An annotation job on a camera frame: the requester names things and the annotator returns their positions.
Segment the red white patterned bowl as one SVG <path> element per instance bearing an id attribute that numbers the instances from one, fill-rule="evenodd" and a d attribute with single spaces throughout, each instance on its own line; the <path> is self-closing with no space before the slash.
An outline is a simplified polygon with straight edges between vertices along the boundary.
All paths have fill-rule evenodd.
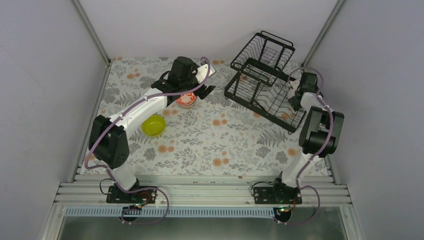
<path id="1" fill-rule="evenodd" d="M 189 106 L 195 104 L 197 98 L 198 97 L 194 93 L 190 92 L 181 95 L 181 97 L 178 98 L 175 102 L 177 105 Z"/>

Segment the black wire dish rack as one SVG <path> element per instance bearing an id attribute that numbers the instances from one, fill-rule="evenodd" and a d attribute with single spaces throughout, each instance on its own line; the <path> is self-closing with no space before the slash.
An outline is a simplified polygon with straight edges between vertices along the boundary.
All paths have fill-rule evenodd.
<path id="1" fill-rule="evenodd" d="M 224 96 L 294 133 L 306 116 L 304 109 L 289 103 L 294 78 L 284 69 L 295 50 L 287 39 L 264 30 L 255 33 L 230 63 L 236 74 Z"/>

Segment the yellow-green bowl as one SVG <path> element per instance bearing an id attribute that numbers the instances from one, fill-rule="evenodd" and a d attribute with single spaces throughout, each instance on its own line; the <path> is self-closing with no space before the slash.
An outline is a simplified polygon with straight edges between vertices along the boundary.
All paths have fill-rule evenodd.
<path id="1" fill-rule="evenodd" d="M 165 131 L 166 126 L 166 120 L 161 115 L 154 114 L 141 124 L 141 130 L 149 137 L 158 137 Z"/>

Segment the beige patterned bowl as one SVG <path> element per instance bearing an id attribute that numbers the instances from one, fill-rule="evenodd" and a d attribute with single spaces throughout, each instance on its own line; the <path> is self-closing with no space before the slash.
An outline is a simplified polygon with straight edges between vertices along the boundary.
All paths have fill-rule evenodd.
<path id="1" fill-rule="evenodd" d="M 194 104 L 192 104 L 192 105 L 178 105 L 181 109 L 191 109 L 191 108 L 193 108 L 195 105 Z"/>

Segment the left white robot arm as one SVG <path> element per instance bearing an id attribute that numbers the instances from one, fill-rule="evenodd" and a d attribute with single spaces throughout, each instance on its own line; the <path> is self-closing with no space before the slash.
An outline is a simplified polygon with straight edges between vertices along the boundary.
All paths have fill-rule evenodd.
<path id="1" fill-rule="evenodd" d="M 126 163 L 129 157 L 128 138 L 149 117 L 179 99 L 193 93 L 204 99 L 215 88 L 207 80 L 216 73 L 207 57 L 200 64 L 188 57 L 177 57 L 171 69 L 153 82 L 147 92 L 125 109 L 111 116 L 98 115 L 92 122 L 84 167 L 103 168 L 119 189 L 119 196 L 131 203 L 139 197 L 138 179 Z"/>

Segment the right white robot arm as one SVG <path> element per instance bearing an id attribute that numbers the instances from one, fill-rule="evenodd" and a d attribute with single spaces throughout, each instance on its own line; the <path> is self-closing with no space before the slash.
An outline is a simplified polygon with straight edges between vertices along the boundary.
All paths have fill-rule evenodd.
<path id="1" fill-rule="evenodd" d="M 290 82 L 289 103 L 294 110 L 305 110 L 307 117 L 298 139 L 301 153 L 273 182 L 270 195 L 278 204 L 300 201 L 300 183 L 307 170 L 315 161 L 333 154 L 338 146 L 344 114 L 324 102 L 319 77 L 318 72 L 304 72 L 300 79 Z"/>

